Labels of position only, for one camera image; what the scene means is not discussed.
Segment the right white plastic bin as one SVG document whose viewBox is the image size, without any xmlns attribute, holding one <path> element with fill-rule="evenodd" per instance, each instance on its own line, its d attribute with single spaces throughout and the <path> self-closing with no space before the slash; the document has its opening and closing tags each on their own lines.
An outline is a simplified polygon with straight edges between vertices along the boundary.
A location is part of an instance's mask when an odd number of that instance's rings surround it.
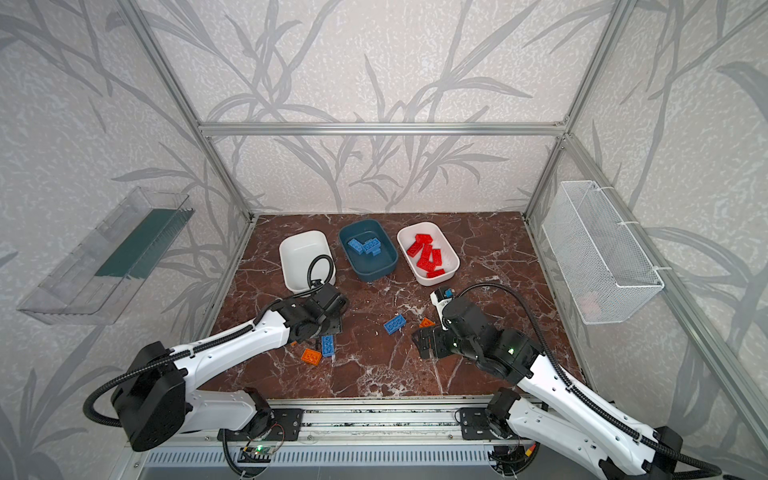
<svg viewBox="0 0 768 480">
<path fill-rule="evenodd" d="M 454 277 L 460 259 L 442 230 L 432 222 L 402 228 L 397 241 L 417 282 L 435 286 Z"/>
</svg>

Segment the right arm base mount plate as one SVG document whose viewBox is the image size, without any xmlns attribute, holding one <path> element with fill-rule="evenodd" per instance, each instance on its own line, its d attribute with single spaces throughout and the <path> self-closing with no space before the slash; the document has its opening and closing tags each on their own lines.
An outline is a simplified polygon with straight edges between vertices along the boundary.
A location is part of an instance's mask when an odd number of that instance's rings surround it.
<svg viewBox="0 0 768 480">
<path fill-rule="evenodd" d="M 465 441 L 491 441 L 498 437 L 492 432 L 484 407 L 463 407 L 455 411 L 454 419 Z"/>
</svg>

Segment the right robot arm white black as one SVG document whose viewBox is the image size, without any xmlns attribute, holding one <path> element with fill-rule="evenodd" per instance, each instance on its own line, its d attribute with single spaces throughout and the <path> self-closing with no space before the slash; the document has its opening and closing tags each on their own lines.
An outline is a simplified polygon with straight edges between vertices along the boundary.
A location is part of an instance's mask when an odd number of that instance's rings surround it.
<svg viewBox="0 0 768 480">
<path fill-rule="evenodd" d="M 720 467 L 682 453 L 672 429 L 633 419 L 568 373 L 544 340 L 537 318 L 509 287 L 536 336 L 498 329 L 467 291 L 434 290 L 439 323 L 412 336 L 423 358 L 462 356 L 507 382 L 485 409 L 495 436 L 523 437 L 569 458 L 599 479 L 708 479 Z"/>
</svg>

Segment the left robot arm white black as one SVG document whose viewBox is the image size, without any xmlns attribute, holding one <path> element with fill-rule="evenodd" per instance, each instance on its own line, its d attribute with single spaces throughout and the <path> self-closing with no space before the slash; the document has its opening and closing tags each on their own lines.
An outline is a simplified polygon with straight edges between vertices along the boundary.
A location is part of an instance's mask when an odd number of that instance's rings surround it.
<svg viewBox="0 0 768 480">
<path fill-rule="evenodd" d="M 87 396 L 83 414 L 122 429 L 136 452 L 205 430 L 219 431 L 224 441 L 267 434 L 274 413 L 259 393 L 203 387 L 260 354 L 322 337 L 340 324 L 347 298 L 329 278 L 306 279 L 307 290 L 271 302 L 239 326 L 173 348 L 160 341 L 143 347 L 125 373 Z"/>
</svg>

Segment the orange brick front left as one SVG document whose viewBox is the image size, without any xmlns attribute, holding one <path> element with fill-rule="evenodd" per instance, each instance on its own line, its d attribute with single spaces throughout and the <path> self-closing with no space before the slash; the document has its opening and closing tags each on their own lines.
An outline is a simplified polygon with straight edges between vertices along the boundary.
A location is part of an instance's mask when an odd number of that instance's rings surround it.
<svg viewBox="0 0 768 480">
<path fill-rule="evenodd" d="M 313 366 L 318 366 L 322 359 L 323 355 L 321 352 L 309 348 L 306 348 L 301 355 L 302 362 Z"/>
</svg>

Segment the white plastic bin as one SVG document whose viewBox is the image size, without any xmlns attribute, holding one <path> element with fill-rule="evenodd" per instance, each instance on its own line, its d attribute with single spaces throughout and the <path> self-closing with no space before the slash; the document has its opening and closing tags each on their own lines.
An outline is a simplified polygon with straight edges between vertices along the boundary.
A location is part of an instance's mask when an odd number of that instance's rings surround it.
<svg viewBox="0 0 768 480">
<path fill-rule="evenodd" d="M 417 282 L 435 286 L 454 277 L 460 259 L 442 230 L 432 222 L 402 228 L 397 241 Z"/>
<path fill-rule="evenodd" d="M 309 289 L 307 271 L 319 255 L 331 255 L 325 234 L 319 230 L 305 231 L 284 239 L 279 246 L 281 268 L 286 287 L 293 293 Z"/>
</svg>

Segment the aluminium front rail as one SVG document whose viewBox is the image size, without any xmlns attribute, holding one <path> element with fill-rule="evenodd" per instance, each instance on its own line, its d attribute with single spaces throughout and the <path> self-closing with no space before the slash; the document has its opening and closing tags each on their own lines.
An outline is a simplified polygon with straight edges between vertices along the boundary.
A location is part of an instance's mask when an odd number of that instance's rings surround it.
<svg viewBox="0 0 768 480">
<path fill-rule="evenodd" d="M 139 452 L 178 435 L 213 430 L 219 438 L 246 441 L 240 430 L 258 411 L 268 409 L 303 409 L 301 429 L 306 424 L 325 429 L 413 430 L 448 424 L 448 411 L 452 408 L 438 398 L 290 399 L 271 405 L 257 393 L 244 391 L 181 391 L 151 394 L 145 399 L 114 397 L 113 407 L 132 448 Z"/>
</svg>

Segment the clear plastic wall tray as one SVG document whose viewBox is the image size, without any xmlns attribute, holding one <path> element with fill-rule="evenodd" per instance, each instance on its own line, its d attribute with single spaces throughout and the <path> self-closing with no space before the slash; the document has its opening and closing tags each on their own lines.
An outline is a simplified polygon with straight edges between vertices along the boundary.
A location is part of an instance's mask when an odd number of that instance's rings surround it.
<svg viewBox="0 0 768 480">
<path fill-rule="evenodd" d="M 194 213 L 187 194 L 134 188 L 17 310 L 46 325 L 115 323 Z"/>
</svg>

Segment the left white plastic bin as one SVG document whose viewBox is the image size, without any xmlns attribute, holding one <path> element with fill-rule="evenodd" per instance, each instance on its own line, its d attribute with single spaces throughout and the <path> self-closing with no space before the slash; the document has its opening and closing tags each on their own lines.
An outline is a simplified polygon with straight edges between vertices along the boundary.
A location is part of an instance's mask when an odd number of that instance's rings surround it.
<svg viewBox="0 0 768 480">
<path fill-rule="evenodd" d="M 281 268 L 286 287 L 293 293 L 309 289 L 307 271 L 319 255 L 331 255 L 325 234 L 319 230 L 305 231 L 284 239 L 279 246 Z"/>
</svg>

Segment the teal plastic bin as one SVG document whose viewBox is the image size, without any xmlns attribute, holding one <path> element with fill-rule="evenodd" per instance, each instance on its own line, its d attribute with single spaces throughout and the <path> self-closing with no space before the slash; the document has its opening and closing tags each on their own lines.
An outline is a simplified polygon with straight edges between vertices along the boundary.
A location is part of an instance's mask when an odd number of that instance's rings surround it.
<svg viewBox="0 0 768 480">
<path fill-rule="evenodd" d="M 344 226 L 339 240 L 354 273 L 363 282 L 374 282 L 396 269 L 399 254 L 382 225 L 363 219 Z"/>
</svg>

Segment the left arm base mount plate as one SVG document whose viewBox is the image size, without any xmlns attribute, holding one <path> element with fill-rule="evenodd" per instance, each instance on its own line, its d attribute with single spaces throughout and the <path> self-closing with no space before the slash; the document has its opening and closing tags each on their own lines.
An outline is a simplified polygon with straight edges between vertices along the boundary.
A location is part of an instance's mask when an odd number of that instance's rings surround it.
<svg viewBox="0 0 768 480">
<path fill-rule="evenodd" d="M 296 441 L 302 425 L 304 410 L 278 408 L 258 411 L 240 430 L 246 440 Z"/>
</svg>

